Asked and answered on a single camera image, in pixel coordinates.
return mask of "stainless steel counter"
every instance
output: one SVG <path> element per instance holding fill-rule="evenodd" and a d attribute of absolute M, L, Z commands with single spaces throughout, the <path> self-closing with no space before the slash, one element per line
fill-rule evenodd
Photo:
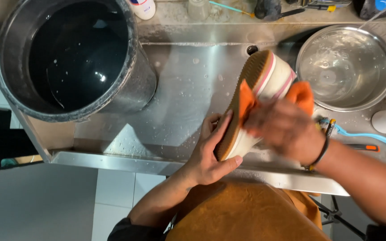
<path fill-rule="evenodd" d="M 238 7 L 245 10 L 254 7 L 241 5 Z M 190 156 L 203 118 L 226 109 L 249 45 L 271 49 L 294 65 L 301 42 L 313 29 L 362 22 L 351 8 L 334 13 L 308 9 L 273 23 L 218 8 L 205 22 L 194 23 L 188 19 L 186 7 L 185 1 L 158 2 L 152 19 L 138 21 L 144 50 L 158 73 L 155 97 L 142 111 L 129 116 L 97 113 L 82 123 L 46 123 L 14 110 L 46 162 L 170 175 Z M 283 6 L 283 11 L 290 9 Z M 386 40 L 386 19 L 369 27 Z M 386 109 L 386 98 L 361 112 L 319 107 L 315 112 L 335 118 L 349 132 L 375 133 L 370 117 L 381 109 Z M 338 134 L 333 137 L 346 143 L 378 144 L 382 151 L 373 156 L 386 162 L 383 143 Z M 347 195 L 333 180 L 301 170 L 270 151 L 249 153 L 229 176 L 286 189 Z"/>

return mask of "stainless steel bowl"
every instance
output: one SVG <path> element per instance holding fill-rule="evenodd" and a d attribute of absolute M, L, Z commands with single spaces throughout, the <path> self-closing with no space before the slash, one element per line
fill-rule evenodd
<path fill-rule="evenodd" d="M 315 103 L 334 111 L 369 108 L 386 96 L 386 42 L 355 25 L 333 25 L 312 35 L 297 56 L 299 80 Z"/>

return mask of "fingernail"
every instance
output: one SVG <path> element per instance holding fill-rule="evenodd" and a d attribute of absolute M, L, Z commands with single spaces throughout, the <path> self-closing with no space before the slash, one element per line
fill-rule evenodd
<path fill-rule="evenodd" d="M 243 159 L 240 156 L 235 156 L 235 161 L 236 161 L 236 164 L 239 166 L 242 163 Z"/>

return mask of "black sleeve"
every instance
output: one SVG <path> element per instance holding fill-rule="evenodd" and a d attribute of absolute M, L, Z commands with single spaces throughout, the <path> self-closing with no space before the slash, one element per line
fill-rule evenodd
<path fill-rule="evenodd" d="M 164 229 L 132 225 L 130 218 L 125 217 L 111 231 L 108 241 L 163 241 L 166 238 Z"/>
<path fill-rule="evenodd" d="M 367 241 L 386 241 L 386 226 L 367 226 Z"/>

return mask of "person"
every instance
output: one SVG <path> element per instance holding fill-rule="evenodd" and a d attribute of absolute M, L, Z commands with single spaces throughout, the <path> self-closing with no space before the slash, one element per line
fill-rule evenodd
<path fill-rule="evenodd" d="M 218 182 L 243 161 L 236 156 L 218 162 L 213 153 L 232 115 L 213 114 L 203 121 L 190 159 L 116 224 L 109 241 L 328 240 L 280 189 Z M 305 165 L 318 158 L 326 142 L 313 120 L 284 99 L 251 110 L 244 128 L 279 155 Z M 386 240 L 386 164 L 330 140 L 315 169 L 338 182 L 377 223 L 368 226 L 367 239 Z M 173 218 L 174 228 L 164 233 Z"/>

